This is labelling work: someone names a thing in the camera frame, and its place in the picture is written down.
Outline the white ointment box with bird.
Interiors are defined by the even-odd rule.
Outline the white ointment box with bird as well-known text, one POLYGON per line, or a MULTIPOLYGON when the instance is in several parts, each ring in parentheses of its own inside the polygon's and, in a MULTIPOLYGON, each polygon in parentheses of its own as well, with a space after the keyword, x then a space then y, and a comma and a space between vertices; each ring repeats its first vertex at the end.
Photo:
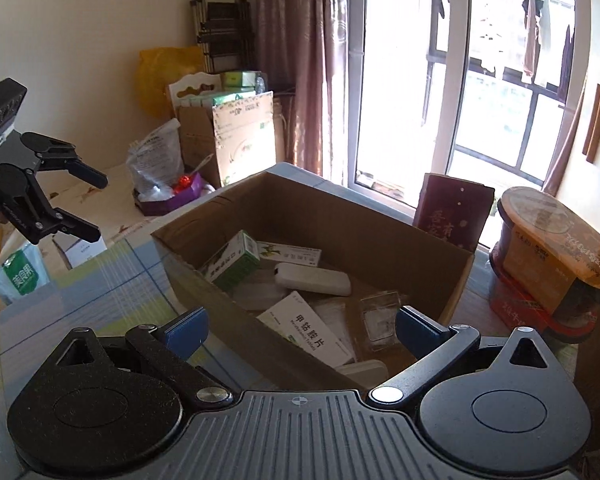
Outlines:
POLYGON ((257 248, 261 260, 300 266, 318 266, 322 255, 321 249, 271 242, 257 242, 257 248))

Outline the window frame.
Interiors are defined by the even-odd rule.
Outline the window frame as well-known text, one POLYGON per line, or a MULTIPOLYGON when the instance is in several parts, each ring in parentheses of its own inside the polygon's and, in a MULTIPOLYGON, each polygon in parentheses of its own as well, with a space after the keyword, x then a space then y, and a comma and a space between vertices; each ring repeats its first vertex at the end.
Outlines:
POLYGON ((406 210, 426 174, 542 188, 584 85, 591 0, 349 0, 348 183, 406 210))

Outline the yellow plastic bag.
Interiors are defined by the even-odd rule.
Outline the yellow plastic bag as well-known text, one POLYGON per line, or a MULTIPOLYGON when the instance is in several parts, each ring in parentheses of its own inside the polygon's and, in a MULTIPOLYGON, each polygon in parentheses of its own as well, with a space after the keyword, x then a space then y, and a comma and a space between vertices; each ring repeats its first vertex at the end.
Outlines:
POLYGON ((141 50, 134 76, 140 108, 149 117, 168 119, 172 115, 170 84, 184 76, 204 71, 201 47, 163 47, 141 50))

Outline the white green snack bag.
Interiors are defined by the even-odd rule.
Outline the white green snack bag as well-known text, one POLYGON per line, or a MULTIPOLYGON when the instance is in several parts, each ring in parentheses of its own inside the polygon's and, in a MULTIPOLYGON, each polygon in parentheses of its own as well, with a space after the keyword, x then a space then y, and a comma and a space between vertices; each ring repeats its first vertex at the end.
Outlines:
POLYGON ((8 306, 50 282, 38 246, 23 244, 0 265, 0 299, 8 306))

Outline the white green tablet box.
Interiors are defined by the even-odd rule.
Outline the white green tablet box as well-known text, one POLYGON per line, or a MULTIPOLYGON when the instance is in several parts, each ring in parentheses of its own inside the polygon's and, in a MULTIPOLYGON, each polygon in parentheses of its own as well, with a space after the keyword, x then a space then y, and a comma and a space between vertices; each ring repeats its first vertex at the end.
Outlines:
POLYGON ((257 319, 331 368, 347 365, 354 359, 354 354, 298 292, 291 292, 257 319))

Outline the pink curtain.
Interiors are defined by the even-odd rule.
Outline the pink curtain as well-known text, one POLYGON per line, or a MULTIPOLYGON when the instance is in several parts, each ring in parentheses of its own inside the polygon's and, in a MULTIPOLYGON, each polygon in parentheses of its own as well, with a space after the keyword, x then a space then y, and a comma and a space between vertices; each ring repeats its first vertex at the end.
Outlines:
POLYGON ((348 0, 256 0, 257 56, 290 90, 288 159, 341 184, 348 171, 348 0))

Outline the folded step ladder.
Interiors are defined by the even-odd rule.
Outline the folded step ladder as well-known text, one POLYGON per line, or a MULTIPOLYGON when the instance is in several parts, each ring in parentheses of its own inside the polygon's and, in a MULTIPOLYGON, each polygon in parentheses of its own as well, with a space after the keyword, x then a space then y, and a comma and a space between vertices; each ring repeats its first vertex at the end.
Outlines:
POLYGON ((256 49, 248 0, 189 0, 196 45, 210 74, 252 70, 256 49))

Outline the maroon gift bag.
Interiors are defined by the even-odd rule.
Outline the maroon gift bag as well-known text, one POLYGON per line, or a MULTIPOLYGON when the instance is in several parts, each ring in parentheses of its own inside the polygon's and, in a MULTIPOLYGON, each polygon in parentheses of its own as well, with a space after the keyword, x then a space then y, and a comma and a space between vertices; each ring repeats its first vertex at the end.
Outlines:
POLYGON ((494 203, 494 188, 425 174, 413 226, 458 248, 475 252, 494 203))

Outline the stacked instant noodle bowls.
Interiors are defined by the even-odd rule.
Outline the stacked instant noodle bowls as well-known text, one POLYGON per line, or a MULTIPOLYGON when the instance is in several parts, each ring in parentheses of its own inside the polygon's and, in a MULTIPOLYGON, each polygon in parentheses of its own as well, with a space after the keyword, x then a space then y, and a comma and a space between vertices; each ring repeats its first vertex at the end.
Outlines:
POLYGON ((498 212, 491 310, 509 328, 530 326, 566 344, 584 341, 600 313, 600 233, 534 188, 509 188, 498 212))

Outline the checked bed sheet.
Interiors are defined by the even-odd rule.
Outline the checked bed sheet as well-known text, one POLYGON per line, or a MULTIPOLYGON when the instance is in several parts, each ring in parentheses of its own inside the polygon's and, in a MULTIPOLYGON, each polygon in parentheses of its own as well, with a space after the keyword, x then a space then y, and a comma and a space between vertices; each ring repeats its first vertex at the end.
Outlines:
POLYGON ((230 388, 190 405, 126 342, 181 304, 155 241, 124 240, 0 312, 0 479, 570 479, 591 417, 530 327, 408 405, 274 385, 212 335, 188 359, 230 388))

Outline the green mouth spray box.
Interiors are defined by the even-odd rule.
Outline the green mouth spray box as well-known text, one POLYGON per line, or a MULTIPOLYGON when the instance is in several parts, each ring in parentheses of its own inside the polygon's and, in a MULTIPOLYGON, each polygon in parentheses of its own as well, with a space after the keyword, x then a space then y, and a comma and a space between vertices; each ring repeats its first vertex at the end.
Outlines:
POLYGON ((235 234, 199 273, 223 292, 230 292, 260 266, 257 242, 244 230, 235 234))

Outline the clear plastic square container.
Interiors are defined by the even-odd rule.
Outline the clear plastic square container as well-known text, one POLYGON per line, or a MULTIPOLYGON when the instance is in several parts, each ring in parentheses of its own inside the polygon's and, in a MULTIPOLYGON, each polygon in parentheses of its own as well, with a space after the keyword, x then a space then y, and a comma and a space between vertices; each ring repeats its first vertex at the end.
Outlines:
POLYGON ((402 301, 398 292, 395 290, 378 292, 362 298, 358 306, 368 350, 384 350, 399 342, 396 336, 396 315, 402 307, 402 301))

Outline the purple tray with items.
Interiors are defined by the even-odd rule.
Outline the purple tray with items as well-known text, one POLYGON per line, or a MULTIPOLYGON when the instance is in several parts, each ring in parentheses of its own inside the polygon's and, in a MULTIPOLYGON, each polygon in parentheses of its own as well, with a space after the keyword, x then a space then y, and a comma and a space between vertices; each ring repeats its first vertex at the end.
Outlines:
POLYGON ((199 172, 183 174, 170 188, 155 185, 149 192, 133 192, 135 207, 146 217, 170 214, 202 196, 215 191, 199 172))

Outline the cardboard carton with print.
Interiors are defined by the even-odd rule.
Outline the cardboard carton with print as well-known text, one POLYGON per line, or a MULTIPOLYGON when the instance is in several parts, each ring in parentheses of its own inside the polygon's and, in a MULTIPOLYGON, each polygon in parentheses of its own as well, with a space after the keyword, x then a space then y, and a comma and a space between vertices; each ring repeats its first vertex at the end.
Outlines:
POLYGON ((273 93, 226 102, 212 110, 178 110, 186 166, 199 168, 214 188, 222 188, 276 164, 273 93))

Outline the white rectangular plastic case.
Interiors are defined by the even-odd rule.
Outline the white rectangular plastic case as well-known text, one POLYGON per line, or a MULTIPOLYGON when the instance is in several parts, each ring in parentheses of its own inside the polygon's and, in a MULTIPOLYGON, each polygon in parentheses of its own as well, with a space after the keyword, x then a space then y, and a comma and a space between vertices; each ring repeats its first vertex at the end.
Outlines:
POLYGON ((347 273, 286 262, 275 267, 274 280, 277 285, 298 292, 345 297, 352 290, 347 273))

